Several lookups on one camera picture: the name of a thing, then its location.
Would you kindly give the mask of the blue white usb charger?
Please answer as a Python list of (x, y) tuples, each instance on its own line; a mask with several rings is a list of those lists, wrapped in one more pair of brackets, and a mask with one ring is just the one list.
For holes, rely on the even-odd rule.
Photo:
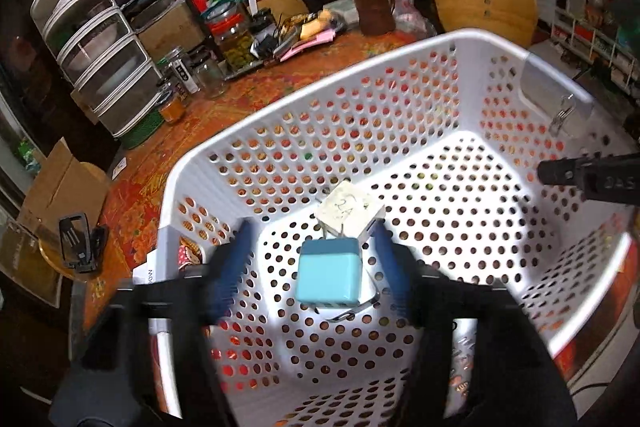
[(300, 246), (294, 298), (316, 309), (355, 312), (378, 298), (378, 288), (363, 260), (363, 239), (344, 229), (331, 231), (319, 222), (321, 235)]

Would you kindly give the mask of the small white charger cube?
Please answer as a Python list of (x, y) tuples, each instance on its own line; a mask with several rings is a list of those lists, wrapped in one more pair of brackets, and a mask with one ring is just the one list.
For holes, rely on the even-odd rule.
[(334, 237), (364, 243), (374, 222), (384, 217), (384, 206), (365, 187), (343, 180), (322, 201), (316, 212), (320, 227)]

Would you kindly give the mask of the black phone holder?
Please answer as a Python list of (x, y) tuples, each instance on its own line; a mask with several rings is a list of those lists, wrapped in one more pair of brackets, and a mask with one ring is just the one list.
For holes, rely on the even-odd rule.
[(101, 270), (108, 239), (106, 225), (91, 228), (85, 213), (75, 213), (58, 220), (58, 237), (66, 269), (77, 274), (93, 274)]

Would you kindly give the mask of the cardboard box on stool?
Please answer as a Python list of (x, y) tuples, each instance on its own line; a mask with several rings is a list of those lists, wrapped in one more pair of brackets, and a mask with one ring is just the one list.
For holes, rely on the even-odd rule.
[(85, 213), (90, 227), (94, 227), (110, 184), (103, 170), (79, 161), (61, 139), (32, 182), (17, 222), (35, 236), (58, 234), (58, 220)]

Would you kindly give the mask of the green woven basket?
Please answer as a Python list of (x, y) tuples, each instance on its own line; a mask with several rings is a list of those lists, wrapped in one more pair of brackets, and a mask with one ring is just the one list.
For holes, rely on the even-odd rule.
[(157, 132), (165, 124), (160, 112), (154, 108), (148, 115), (145, 115), (134, 127), (122, 136), (122, 148), (133, 150)]

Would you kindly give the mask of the small orange jar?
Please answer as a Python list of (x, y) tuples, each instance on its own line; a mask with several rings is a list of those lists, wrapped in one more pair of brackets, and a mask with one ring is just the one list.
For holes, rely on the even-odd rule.
[(158, 113), (163, 117), (166, 124), (177, 124), (186, 113), (186, 108), (180, 98), (168, 98), (163, 103), (160, 103)]

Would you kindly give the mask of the empty glass jar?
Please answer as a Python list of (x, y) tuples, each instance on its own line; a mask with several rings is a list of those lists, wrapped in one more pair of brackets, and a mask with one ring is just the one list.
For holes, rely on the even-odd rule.
[(210, 54), (195, 57), (192, 65), (196, 81), (207, 98), (218, 98), (226, 92), (224, 74)]

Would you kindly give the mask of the white stacked drawer organizer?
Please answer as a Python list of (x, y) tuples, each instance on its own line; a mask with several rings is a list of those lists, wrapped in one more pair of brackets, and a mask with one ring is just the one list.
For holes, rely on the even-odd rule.
[(160, 71), (115, 0), (34, 0), (30, 15), (84, 106), (116, 139), (160, 98)]

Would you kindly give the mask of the white shoe shelf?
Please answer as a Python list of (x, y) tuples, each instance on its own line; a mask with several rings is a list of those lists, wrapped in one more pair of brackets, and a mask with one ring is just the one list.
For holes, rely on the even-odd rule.
[(612, 39), (586, 20), (560, 8), (554, 9), (551, 39), (562, 44), (583, 61), (602, 61), (612, 70), (612, 81), (634, 98), (639, 98), (639, 61), (631, 49)]

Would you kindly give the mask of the cardboard box on table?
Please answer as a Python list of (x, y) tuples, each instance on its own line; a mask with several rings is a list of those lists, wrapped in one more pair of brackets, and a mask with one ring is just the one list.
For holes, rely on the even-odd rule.
[(189, 5), (175, 1), (154, 22), (138, 33), (138, 39), (157, 63), (175, 48), (191, 51), (205, 40), (205, 34)]

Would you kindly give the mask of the clear plastic bag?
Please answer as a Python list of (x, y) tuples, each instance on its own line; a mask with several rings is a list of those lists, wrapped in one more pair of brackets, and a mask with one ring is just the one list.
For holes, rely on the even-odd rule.
[(396, 27), (414, 35), (418, 40), (435, 37), (437, 30), (413, 4), (414, 0), (392, 0), (392, 14)]

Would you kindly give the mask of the glass jar with pickles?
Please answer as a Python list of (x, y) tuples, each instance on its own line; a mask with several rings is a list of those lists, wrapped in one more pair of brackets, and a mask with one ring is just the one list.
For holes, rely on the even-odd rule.
[(254, 38), (250, 25), (243, 13), (217, 17), (207, 23), (216, 45), (220, 49), (227, 66), (237, 72), (252, 64), (256, 56), (252, 53)]

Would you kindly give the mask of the wooden chair near table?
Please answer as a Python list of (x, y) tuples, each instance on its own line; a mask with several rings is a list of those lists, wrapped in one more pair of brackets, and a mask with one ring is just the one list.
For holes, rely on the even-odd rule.
[(538, 23), (537, 0), (435, 0), (446, 31), (483, 29), (528, 48)]

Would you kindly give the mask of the brown ceramic mug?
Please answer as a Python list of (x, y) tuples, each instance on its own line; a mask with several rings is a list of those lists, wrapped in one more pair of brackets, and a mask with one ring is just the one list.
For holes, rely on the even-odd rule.
[(354, 0), (363, 35), (382, 36), (394, 31), (395, 0)]

